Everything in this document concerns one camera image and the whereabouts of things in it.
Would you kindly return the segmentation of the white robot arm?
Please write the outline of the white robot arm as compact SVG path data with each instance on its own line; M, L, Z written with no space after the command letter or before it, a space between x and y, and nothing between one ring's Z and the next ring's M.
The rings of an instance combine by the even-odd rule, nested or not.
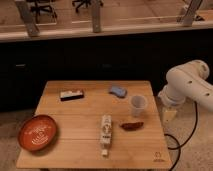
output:
M176 116L187 98L213 112L213 85L206 81L209 74L209 66L202 60L192 60L168 70L167 84L158 93L164 123Z

